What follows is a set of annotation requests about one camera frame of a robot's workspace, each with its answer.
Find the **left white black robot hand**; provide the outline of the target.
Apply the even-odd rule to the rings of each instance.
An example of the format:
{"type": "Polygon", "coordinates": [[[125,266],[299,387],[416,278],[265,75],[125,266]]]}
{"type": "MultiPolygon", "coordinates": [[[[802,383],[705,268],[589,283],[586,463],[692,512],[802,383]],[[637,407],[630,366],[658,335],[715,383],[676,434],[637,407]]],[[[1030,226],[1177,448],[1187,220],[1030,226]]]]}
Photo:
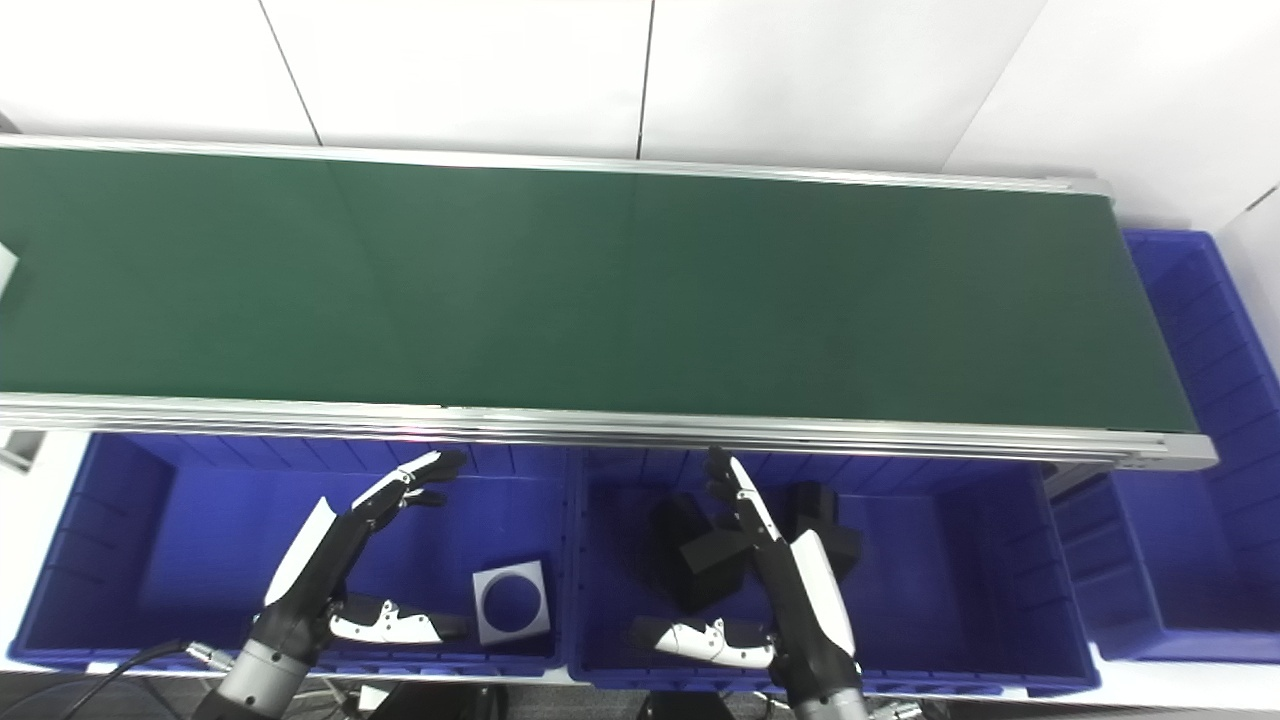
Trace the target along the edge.
{"type": "Polygon", "coordinates": [[[344,512],[320,498],[271,579],[251,641],[270,653],[312,662],[334,639],[365,644],[465,639],[471,630],[466,616],[352,594],[346,582],[370,538],[401,510],[445,503],[447,497],[429,487],[453,480],[466,460],[456,450],[426,452],[388,471],[344,512]]]}

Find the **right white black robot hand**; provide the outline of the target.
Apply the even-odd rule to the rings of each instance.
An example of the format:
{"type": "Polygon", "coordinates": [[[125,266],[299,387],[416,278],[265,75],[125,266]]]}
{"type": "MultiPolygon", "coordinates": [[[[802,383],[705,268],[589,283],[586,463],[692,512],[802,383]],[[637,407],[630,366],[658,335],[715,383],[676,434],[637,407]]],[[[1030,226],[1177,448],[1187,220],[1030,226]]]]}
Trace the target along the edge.
{"type": "Polygon", "coordinates": [[[818,529],[785,538],[748,470],[730,451],[710,447],[705,470],[710,492],[739,521],[739,536],[771,602],[774,630],[733,639],[724,619],[639,618],[631,625],[634,642],[719,666],[767,669],[796,705],[860,691],[852,626],[818,529]]]}

